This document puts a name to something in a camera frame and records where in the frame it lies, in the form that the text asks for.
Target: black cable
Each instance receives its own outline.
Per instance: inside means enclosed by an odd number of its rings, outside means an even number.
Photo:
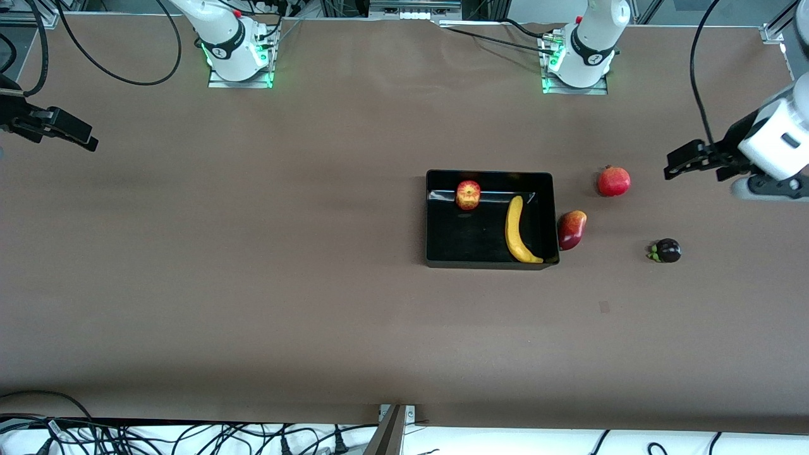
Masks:
[[[265,38],[269,38],[269,37],[270,37],[270,36],[272,36],[272,35],[273,35],[275,32],[277,32],[277,31],[278,31],[278,28],[279,28],[279,27],[281,27],[281,20],[282,20],[282,19],[283,19],[283,16],[278,16],[278,22],[276,22],[276,23],[275,23],[275,25],[273,26],[273,29],[272,29],[272,30],[270,30],[269,32],[266,32],[264,35],[259,35],[259,36],[258,36],[258,39],[259,39],[259,40],[263,40],[263,39],[265,39]]]
[[[182,440],[183,440],[183,438],[184,438],[184,436],[185,436],[185,434],[186,434],[186,433],[190,432],[190,431],[191,431],[191,430],[193,430],[194,428],[201,427],[201,426],[203,426],[203,425],[205,425],[205,423],[198,423],[198,424],[196,424],[196,425],[192,425],[191,427],[188,427],[188,428],[184,429],[184,430],[183,430],[183,432],[181,432],[181,433],[180,433],[180,437],[179,437],[179,438],[177,438],[177,440],[174,442],[174,445],[172,446],[172,455],[175,455],[175,454],[176,454],[176,452],[177,452],[177,446],[178,446],[178,445],[180,445],[180,441],[182,441]],[[213,428],[213,427],[214,427],[214,425],[210,425],[209,427],[207,427],[207,428],[206,428],[205,430],[203,430],[202,432],[207,432],[208,430],[210,430],[210,429],[211,429],[211,428]]]
[[[516,21],[514,21],[512,19],[508,19],[508,18],[497,19],[495,22],[510,23],[511,25],[517,27],[517,30],[520,30],[522,33],[525,33],[526,35],[530,36],[531,38],[541,38],[542,37],[542,33],[534,33],[531,30],[528,30],[527,28],[520,25],[519,22],[516,22]]]
[[[599,450],[601,450],[601,444],[604,443],[604,438],[606,438],[608,434],[609,430],[604,430],[604,432],[601,433],[601,437],[599,437],[599,441],[595,443],[595,449],[593,449],[593,451],[590,452],[590,455],[596,455],[599,452]]]
[[[345,433],[345,432],[350,432],[350,431],[353,431],[353,430],[358,430],[358,429],[360,429],[360,428],[371,428],[371,427],[378,427],[378,426],[379,426],[379,425],[374,424],[374,423],[367,424],[367,425],[356,425],[356,426],[354,426],[354,427],[343,428],[343,429],[341,430],[341,432],[344,432],[344,433]],[[314,443],[312,443],[312,444],[311,444],[309,447],[306,447],[306,448],[305,448],[303,451],[301,451],[301,452],[299,453],[299,455],[304,455],[306,452],[309,452],[309,451],[310,451],[310,450],[312,450],[313,448],[315,448],[315,447],[319,447],[319,446],[320,446],[320,443],[322,443],[322,442],[324,442],[324,441],[328,440],[329,438],[334,437],[334,435],[335,435],[335,434],[336,434],[336,433],[331,433],[331,434],[329,434],[329,435],[323,436],[322,438],[320,438],[320,439],[318,439],[317,441],[315,441]]]
[[[99,70],[102,70],[106,75],[111,76],[111,77],[113,77],[115,79],[118,79],[119,81],[121,81],[123,83],[129,83],[129,84],[132,84],[132,85],[140,85],[140,86],[151,86],[151,85],[158,85],[158,84],[161,84],[161,83],[164,83],[164,82],[168,81],[177,72],[177,68],[180,67],[180,59],[182,58],[182,55],[183,55],[183,43],[180,40],[180,31],[177,30],[177,24],[174,23],[174,19],[172,19],[172,15],[168,12],[165,5],[163,5],[163,2],[161,2],[160,0],[155,0],[155,1],[157,2],[158,5],[160,5],[160,9],[163,10],[163,13],[168,18],[168,21],[172,23],[172,28],[174,29],[174,36],[177,39],[177,60],[176,60],[176,62],[174,62],[174,67],[172,68],[171,71],[168,72],[168,74],[166,74],[165,76],[163,76],[160,79],[150,81],[150,82],[133,81],[131,79],[127,79],[127,78],[124,78],[122,76],[119,76],[118,74],[115,74],[115,73],[111,72],[110,70],[108,70],[107,68],[104,68],[103,66],[101,66],[101,64],[98,63],[84,49],[84,47],[76,39],[76,35],[73,34],[73,30],[70,29],[70,25],[67,23],[67,19],[65,18],[65,12],[64,12],[64,10],[62,10],[60,2],[56,2],[56,9],[59,11],[59,18],[65,24],[65,31],[67,32],[68,36],[70,37],[70,40],[73,41],[73,44],[76,45],[78,50],[82,54],[84,54],[84,57],[86,57],[87,60],[89,60],[90,63],[92,63],[96,68],[98,68]]]
[[[654,448],[654,447],[657,447],[658,449],[660,449],[660,451],[663,452],[663,455],[668,455],[668,452],[666,452],[666,448],[663,447],[662,445],[660,445],[660,443],[657,443],[657,442],[650,442],[649,445],[646,446],[646,453],[648,455],[654,455],[652,453],[652,448]]]
[[[246,16],[256,15],[255,11],[251,12],[251,11],[240,10],[239,8],[231,5],[230,3],[225,2],[225,0],[216,0],[216,1],[222,3],[224,6],[227,6],[228,8],[232,9],[233,11],[238,11],[238,12],[242,13],[243,15],[246,15]]]
[[[509,41],[498,40],[497,38],[492,38],[491,36],[483,36],[483,35],[478,35],[477,33],[466,32],[465,30],[458,30],[457,28],[445,27],[445,29],[449,30],[450,32],[461,33],[463,35],[473,36],[475,38],[481,38],[482,40],[492,41],[494,43],[500,43],[501,45],[513,46],[515,48],[520,48],[520,49],[528,49],[528,50],[532,50],[534,52],[539,52],[539,53],[547,53],[548,55],[553,54],[553,51],[551,49],[540,49],[540,48],[537,48],[537,47],[531,47],[531,46],[526,46],[526,45],[518,45],[517,43],[511,43]]]
[[[700,40],[700,35],[702,34],[702,28],[705,26],[705,22],[708,21],[708,16],[710,16],[711,11],[714,10],[717,3],[720,0],[713,0],[708,6],[708,9],[705,10],[705,15],[702,16],[702,20],[700,24],[697,26],[697,32],[694,33],[694,42],[691,44],[691,57],[689,58],[689,74],[691,76],[691,89],[694,92],[694,99],[697,101],[697,107],[700,110],[700,118],[702,119],[702,125],[705,127],[705,136],[708,137],[708,147],[712,151],[714,149],[714,135],[711,133],[710,125],[708,124],[708,115],[705,113],[705,105],[702,103],[702,97],[700,96],[700,91],[697,89],[697,77],[694,74],[694,56],[697,54],[697,42]]]
[[[84,405],[82,403],[78,402],[77,399],[71,397],[67,393],[53,392],[52,390],[40,390],[40,389],[19,390],[17,392],[9,392],[9,393],[4,393],[3,395],[0,395],[0,400],[2,400],[3,398],[17,397],[17,396],[20,396],[20,395],[45,395],[45,396],[51,396],[51,397],[64,398],[65,400],[71,402],[74,406],[78,407],[78,410],[82,411],[82,414],[84,414],[84,417],[86,417],[87,420],[89,420],[91,422],[93,420],[93,416],[90,415],[90,411],[88,411],[87,408],[84,407]]]
[[[722,435],[722,432],[717,432],[716,436],[712,440],[710,440],[710,445],[708,446],[708,455],[714,455],[714,446],[716,445],[716,441],[719,440],[719,437]]]
[[[34,88],[23,92],[23,96],[29,97],[39,93],[40,90],[42,90],[42,87],[45,85],[45,80],[48,78],[48,37],[45,36],[45,26],[42,24],[42,13],[34,4],[34,0],[25,0],[25,2],[31,7],[31,14],[34,15],[34,20],[36,21],[36,33],[40,36],[40,47],[42,50],[42,67],[40,69],[40,78],[36,81]]]
[[[343,440],[343,432],[340,430],[340,427],[337,424],[334,424],[334,455],[343,455],[349,451],[349,448],[345,446],[345,441]]]
[[[281,426],[281,429],[280,429],[280,430],[278,430],[277,432],[274,432],[272,435],[270,435],[270,436],[269,436],[269,438],[267,438],[267,439],[264,441],[264,443],[261,445],[261,447],[259,447],[259,448],[258,448],[258,450],[256,451],[255,455],[261,455],[261,454],[264,452],[265,447],[267,447],[267,445],[269,445],[269,443],[270,443],[270,442],[272,442],[272,441],[273,441],[273,439],[274,439],[275,437],[277,437],[278,435],[280,435],[280,434],[281,434],[281,432],[283,432],[283,430],[286,428],[286,426],[287,426],[287,423],[284,423],[284,424]],[[264,433],[264,426],[262,426],[262,427],[261,427],[261,432],[262,432],[262,433]]]
[[[0,33],[0,40],[5,42],[8,45],[8,49],[11,51],[11,55],[8,56],[8,60],[0,66],[0,73],[5,73],[11,65],[14,65],[14,62],[17,61],[17,47],[14,46],[14,43],[8,39],[8,36],[3,35]]]

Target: table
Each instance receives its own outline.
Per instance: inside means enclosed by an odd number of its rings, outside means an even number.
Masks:
[[[419,21],[307,21],[272,90],[209,90],[178,24],[183,63],[157,87],[49,33],[33,102],[100,147],[2,136],[0,389],[108,417],[372,421],[402,401],[442,425],[805,428],[806,209],[663,180],[703,135],[693,28],[628,28],[609,95],[577,97],[542,93],[535,54]],[[173,62],[165,18],[71,25],[127,77]],[[697,60],[717,136],[790,81],[755,28],[707,29]],[[607,164],[632,175],[621,198],[592,188]],[[432,168],[551,172],[587,234],[537,273],[430,269]],[[667,236],[683,259],[646,259]]]

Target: banana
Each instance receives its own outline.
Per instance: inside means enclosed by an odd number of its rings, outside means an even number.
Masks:
[[[542,258],[534,256],[531,250],[523,243],[523,238],[519,236],[519,217],[523,214],[523,197],[514,196],[508,205],[508,215],[506,215],[506,243],[508,250],[520,262],[531,264],[541,264]]]

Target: apple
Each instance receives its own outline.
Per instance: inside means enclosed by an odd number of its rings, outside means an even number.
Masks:
[[[463,210],[471,210],[481,202],[481,186],[476,181],[466,180],[458,184],[455,203]]]
[[[587,224],[587,215],[581,210],[573,210],[559,218],[558,235],[559,249],[565,251],[572,249],[582,241],[584,225]]]
[[[629,172],[624,168],[607,166],[599,175],[599,193],[602,196],[621,196],[629,190]]]

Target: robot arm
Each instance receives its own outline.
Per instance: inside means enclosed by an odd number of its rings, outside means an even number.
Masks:
[[[809,50],[809,0],[802,0],[795,27]],[[667,156],[666,180],[684,172],[716,169],[719,181],[750,173],[731,186],[737,198],[809,202],[809,73],[737,121],[725,137],[705,145],[695,139]]]
[[[267,26],[219,2],[169,0],[200,37],[211,68],[222,79],[250,79],[269,64],[272,45]]]
[[[626,0],[589,0],[581,21],[562,29],[565,52],[549,69],[571,87],[591,87],[609,71],[632,10]]]

